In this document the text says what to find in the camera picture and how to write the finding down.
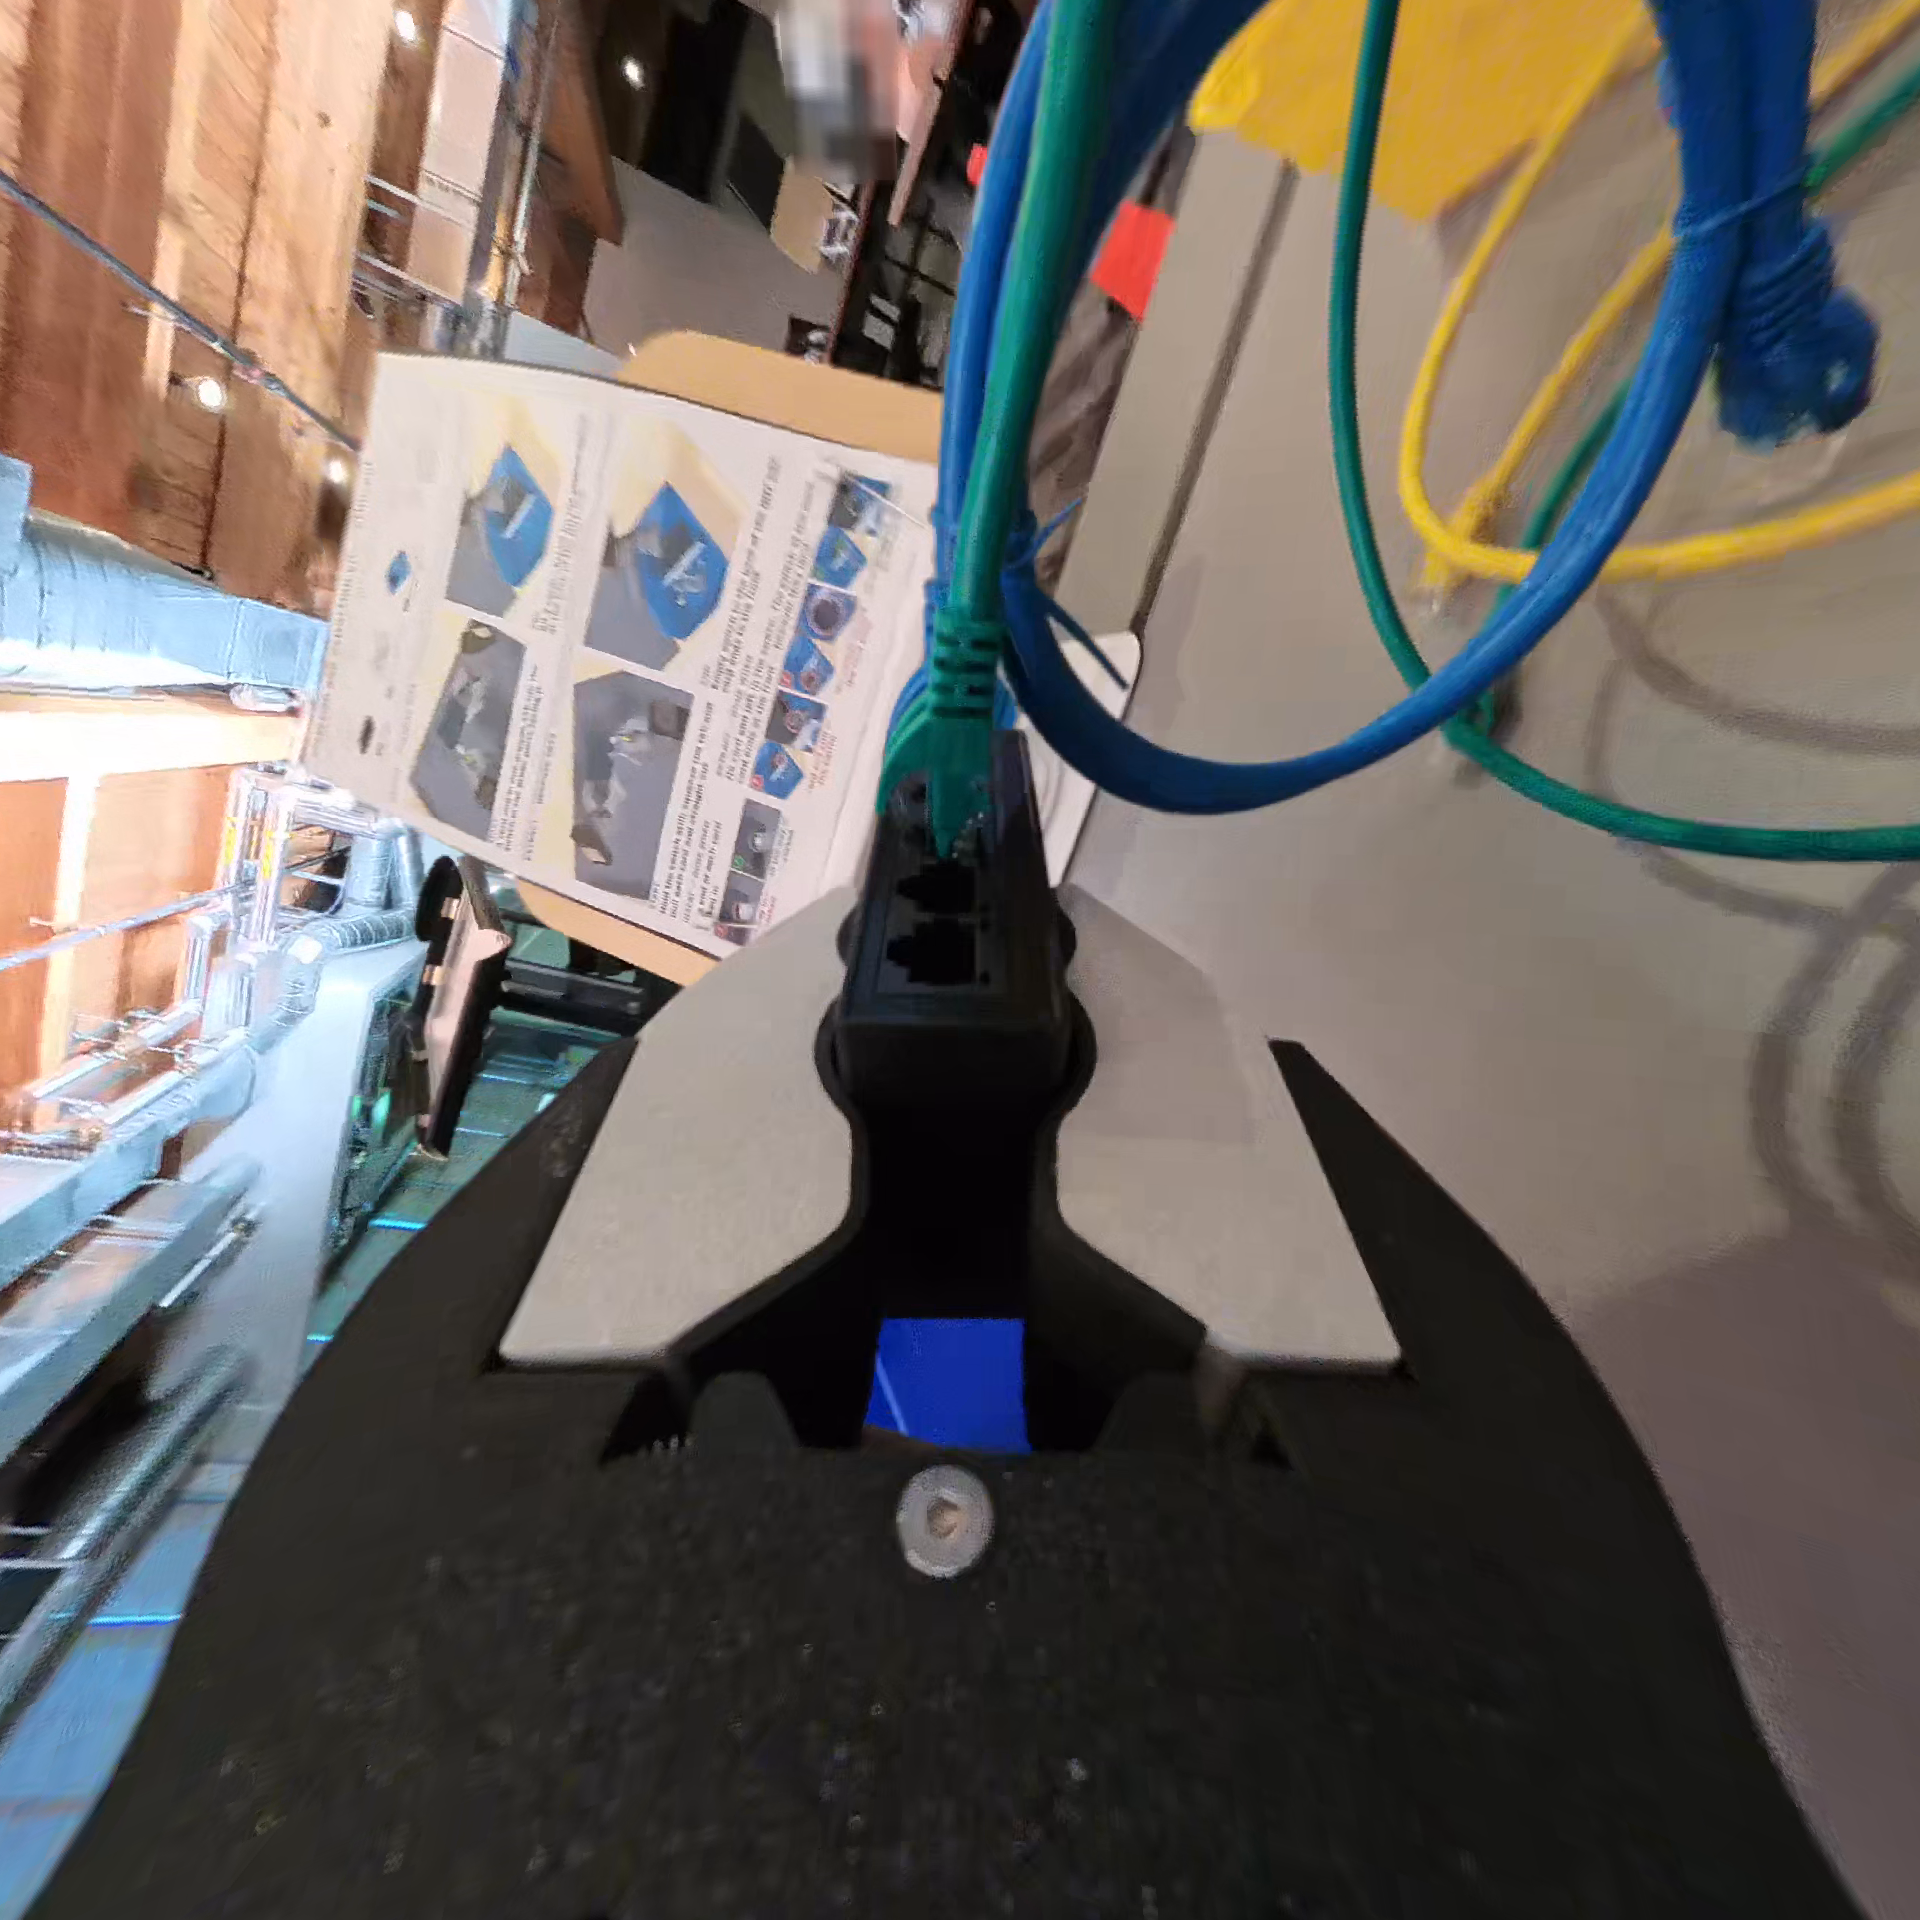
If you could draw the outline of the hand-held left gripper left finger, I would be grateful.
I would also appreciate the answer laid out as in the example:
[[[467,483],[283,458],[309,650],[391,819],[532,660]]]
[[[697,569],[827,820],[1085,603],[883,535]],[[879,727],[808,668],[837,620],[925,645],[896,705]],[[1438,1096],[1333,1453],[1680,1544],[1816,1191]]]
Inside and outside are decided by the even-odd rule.
[[[853,1132],[815,1063],[849,885],[735,948],[638,1035],[500,1338],[518,1368],[677,1360],[821,1248],[853,1202]]]

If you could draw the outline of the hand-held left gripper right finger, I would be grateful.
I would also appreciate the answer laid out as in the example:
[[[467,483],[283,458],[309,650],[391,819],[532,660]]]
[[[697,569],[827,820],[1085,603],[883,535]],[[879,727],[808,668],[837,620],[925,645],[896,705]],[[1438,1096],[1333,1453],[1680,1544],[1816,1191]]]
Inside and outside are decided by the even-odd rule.
[[[1204,1372],[1385,1373],[1400,1345],[1272,1055],[1189,957],[1070,882],[1094,1063],[1063,1121],[1064,1227],[1183,1309]]]

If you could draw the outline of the black network switch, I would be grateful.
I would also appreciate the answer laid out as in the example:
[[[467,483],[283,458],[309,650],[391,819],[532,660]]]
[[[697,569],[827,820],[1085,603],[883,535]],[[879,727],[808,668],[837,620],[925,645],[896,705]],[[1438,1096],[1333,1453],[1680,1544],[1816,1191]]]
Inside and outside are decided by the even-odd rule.
[[[992,741],[983,809],[948,852],[928,784],[879,811],[839,931],[830,1090],[855,1130],[855,1213],[879,1308],[1023,1319],[1047,1127],[1073,1069],[1073,935],[1048,881],[1027,739]]]

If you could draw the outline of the blue plastic bin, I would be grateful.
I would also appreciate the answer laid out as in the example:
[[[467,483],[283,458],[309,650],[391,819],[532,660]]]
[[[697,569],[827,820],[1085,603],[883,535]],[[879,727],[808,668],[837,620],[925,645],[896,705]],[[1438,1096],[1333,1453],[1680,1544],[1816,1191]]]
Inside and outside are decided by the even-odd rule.
[[[1023,1323],[1013,1317],[887,1317],[867,1427],[937,1449],[1030,1452]]]

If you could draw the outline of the yellow plastic bin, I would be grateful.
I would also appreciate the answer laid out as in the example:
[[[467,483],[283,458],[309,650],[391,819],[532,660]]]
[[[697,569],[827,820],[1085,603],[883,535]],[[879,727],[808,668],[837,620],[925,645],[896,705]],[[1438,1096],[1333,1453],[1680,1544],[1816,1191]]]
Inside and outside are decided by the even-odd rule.
[[[1276,2],[1214,59],[1195,133],[1231,133],[1307,177],[1348,145],[1361,2]],[[1641,2],[1406,2],[1389,57],[1373,193],[1429,223],[1524,154],[1604,57],[1657,49]]]

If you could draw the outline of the instruction sheet board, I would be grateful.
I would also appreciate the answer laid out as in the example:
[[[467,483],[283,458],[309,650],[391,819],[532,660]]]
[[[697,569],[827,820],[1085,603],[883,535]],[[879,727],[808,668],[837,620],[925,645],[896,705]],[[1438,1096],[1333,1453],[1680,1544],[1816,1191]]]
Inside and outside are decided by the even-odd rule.
[[[677,332],[377,356],[313,777],[687,986],[853,885],[920,660],[941,397]]]

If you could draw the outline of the orange traffic cone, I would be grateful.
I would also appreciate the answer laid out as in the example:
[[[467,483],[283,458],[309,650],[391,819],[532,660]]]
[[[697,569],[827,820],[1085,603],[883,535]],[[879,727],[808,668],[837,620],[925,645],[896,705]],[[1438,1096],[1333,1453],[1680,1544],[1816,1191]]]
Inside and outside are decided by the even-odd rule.
[[[1169,210],[1127,199],[1094,253],[1088,281],[1134,324],[1145,321],[1175,228]]]

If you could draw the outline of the silver ventilation duct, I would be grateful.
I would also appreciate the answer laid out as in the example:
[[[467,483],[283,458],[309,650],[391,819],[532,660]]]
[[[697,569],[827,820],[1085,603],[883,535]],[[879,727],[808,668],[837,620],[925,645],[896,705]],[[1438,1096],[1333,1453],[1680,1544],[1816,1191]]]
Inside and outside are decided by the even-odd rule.
[[[1,690],[223,692],[285,712],[319,690],[326,625],[223,593],[129,541],[32,507],[1,460]]]

